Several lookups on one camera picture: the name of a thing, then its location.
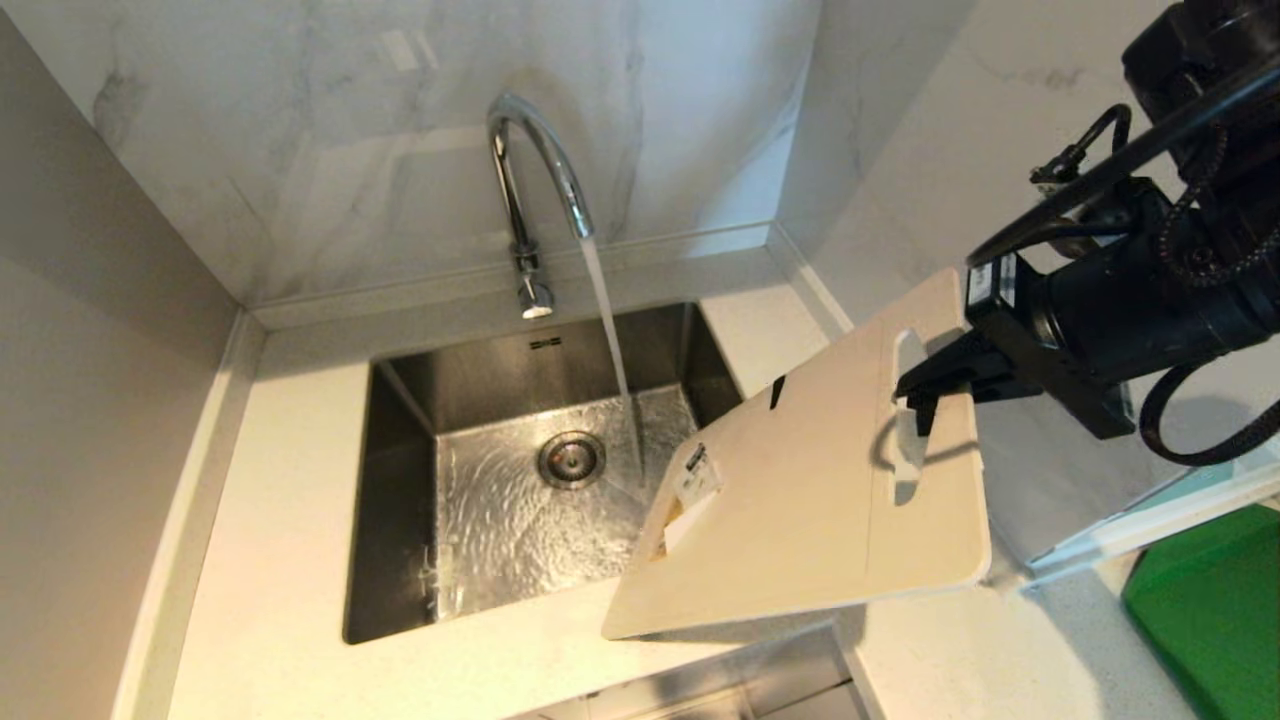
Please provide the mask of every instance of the faucet spout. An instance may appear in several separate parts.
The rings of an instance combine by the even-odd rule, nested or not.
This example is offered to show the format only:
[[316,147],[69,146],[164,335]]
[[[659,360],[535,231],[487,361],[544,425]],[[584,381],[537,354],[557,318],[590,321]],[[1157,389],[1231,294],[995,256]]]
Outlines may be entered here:
[[520,296],[525,318],[543,318],[552,313],[552,293],[547,286],[536,282],[539,270],[538,242],[525,224],[525,209],[520,201],[520,191],[511,172],[511,145],[508,129],[518,126],[529,136],[538,154],[541,155],[547,170],[556,183],[564,218],[579,240],[586,240],[595,232],[591,214],[586,209],[582,186],[577,182],[573,167],[564,154],[556,131],[527,100],[503,92],[489,106],[488,115],[489,146],[493,150],[493,165],[498,172],[498,184],[502,188],[502,204],[511,222],[511,234],[515,238],[511,254],[516,270],[521,275]]

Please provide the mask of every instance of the stainless steel sink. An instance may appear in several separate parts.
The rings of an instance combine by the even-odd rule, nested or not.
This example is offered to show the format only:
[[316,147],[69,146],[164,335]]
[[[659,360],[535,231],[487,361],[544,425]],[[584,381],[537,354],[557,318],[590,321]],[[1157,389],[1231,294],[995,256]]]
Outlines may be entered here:
[[375,364],[348,643],[622,571],[672,452],[741,397],[696,305],[617,327],[631,418],[598,319]]

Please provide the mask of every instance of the white countertop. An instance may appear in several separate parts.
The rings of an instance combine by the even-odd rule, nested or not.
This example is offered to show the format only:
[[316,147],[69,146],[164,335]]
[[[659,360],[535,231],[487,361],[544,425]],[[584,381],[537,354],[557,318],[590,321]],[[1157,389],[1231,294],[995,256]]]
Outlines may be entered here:
[[[609,277],[621,309],[701,297],[745,395],[826,345],[763,249]],[[559,319],[594,314],[585,279]],[[607,642],[616,580],[358,646],[340,637],[369,360],[522,329],[509,293],[268,338],[227,477],[170,717],[500,719],[794,632],[813,618]],[[837,614],[888,717],[1192,717],[1096,574]]]

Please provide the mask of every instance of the white cutting board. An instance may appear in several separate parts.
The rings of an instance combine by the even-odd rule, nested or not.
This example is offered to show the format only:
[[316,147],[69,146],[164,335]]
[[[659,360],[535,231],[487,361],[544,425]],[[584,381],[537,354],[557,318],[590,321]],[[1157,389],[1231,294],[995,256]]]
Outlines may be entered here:
[[[928,346],[961,328],[959,275],[945,270],[788,373],[772,410],[767,389],[681,445],[604,637],[977,583],[991,562],[991,538],[969,395],[941,400],[914,496],[901,505],[895,497],[896,425],[914,437],[914,424],[892,393],[897,375],[919,360],[897,366],[899,338],[914,331]],[[705,456],[690,473],[699,445]],[[668,530],[685,511],[677,487],[689,483],[719,489],[690,502],[696,516]],[[684,532],[668,548],[664,533],[676,538],[676,530]]]

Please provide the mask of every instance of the drain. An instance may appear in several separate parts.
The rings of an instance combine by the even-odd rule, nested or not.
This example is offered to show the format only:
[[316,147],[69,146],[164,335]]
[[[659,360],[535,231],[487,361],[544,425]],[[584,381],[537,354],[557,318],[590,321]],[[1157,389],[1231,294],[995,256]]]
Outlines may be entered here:
[[604,445],[581,432],[561,433],[538,454],[538,471],[552,487],[579,489],[594,483],[604,470]]

